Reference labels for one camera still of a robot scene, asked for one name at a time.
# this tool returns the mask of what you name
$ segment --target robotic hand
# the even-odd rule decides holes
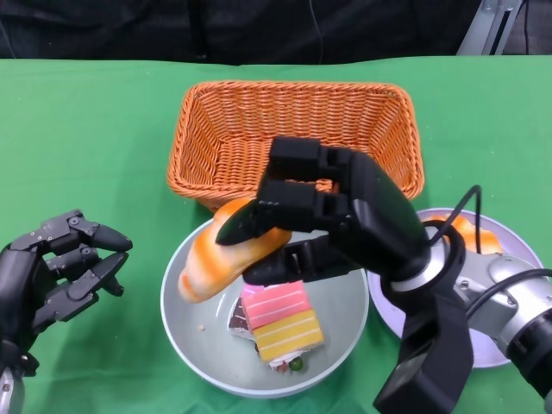
[[[102,260],[96,248],[117,253]],[[56,321],[66,322],[95,304],[101,288],[113,296],[122,295],[115,274],[131,248],[128,237],[87,221],[80,210],[72,210],[45,221],[2,250],[0,414],[20,411],[22,377],[34,376],[39,366],[29,350],[44,329]],[[42,257],[50,253],[56,257]]]
[[[307,184],[318,179],[331,180],[333,192]],[[479,196],[479,241],[478,186],[446,222],[421,223],[365,154],[279,137],[256,199],[224,224],[216,242],[244,242],[272,227],[328,232],[252,265],[243,278],[254,285],[310,282],[356,268],[380,275],[383,293],[406,314],[397,365],[374,401],[384,414],[454,409],[474,363],[469,328],[489,335],[548,402],[552,285],[545,276],[552,271],[507,254],[467,252],[451,224],[472,193]]]

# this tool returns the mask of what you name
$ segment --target green tablecloth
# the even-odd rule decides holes
[[[154,62],[0,62],[0,236],[4,242],[79,207],[135,243],[122,298],[59,323],[33,348],[26,413],[361,413],[390,373],[398,340],[371,307],[351,356],[323,383],[273,401],[229,395],[194,374],[166,339],[163,272],[210,214],[171,193],[166,164],[180,100],[212,79],[391,82],[412,96],[426,185],[417,208],[452,206],[472,184],[483,211],[552,265],[552,59],[421,58],[344,66],[196,66]],[[473,372],[456,412],[540,412],[515,367]]]

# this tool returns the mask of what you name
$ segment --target wicker basket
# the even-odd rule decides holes
[[[185,95],[167,171],[176,193],[216,210],[253,198],[276,135],[320,138],[373,157],[408,198],[423,187],[408,94],[394,85],[209,82]],[[329,183],[318,183],[323,190]]]

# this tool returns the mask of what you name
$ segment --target toy bread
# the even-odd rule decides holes
[[[246,198],[238,198],[225,204],[215,213],[213,222],[193,241],[185,268],[179,276],[179,293],[184,300],[198,303],[212,298],[237,279],[247,267],[292,238],[290,231],[271,229],[256,239],[234,246],[216,244],[219,229],[248,201]]]
[[[429,220],[445,221],[449,216],[433,216]],[[463,216],[458,216],[453,222],[453,227],[461,234],[466,243],[466,249],[476,252],[475,226]],[[498,237],[489,230],[480,229],[481,254],[503,253]]]

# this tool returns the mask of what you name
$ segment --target white bowl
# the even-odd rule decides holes
[[[254,343],[228,331],[230,313],[242,291],[242,278],[201,304],[188,304],[177,283],[191,243],[207,224],[179,246],[165,271],[161,315],[172,346],[188,367],[224,391],[249,398],[279,398],[302,392],[330,375],[351,353],[367,320],[368,285],[362,270],[305,284],[324,333],[324,344],[303,354],[302,371],[277,373],[263,364]],[[292,241],[317,237],[295,233]]]

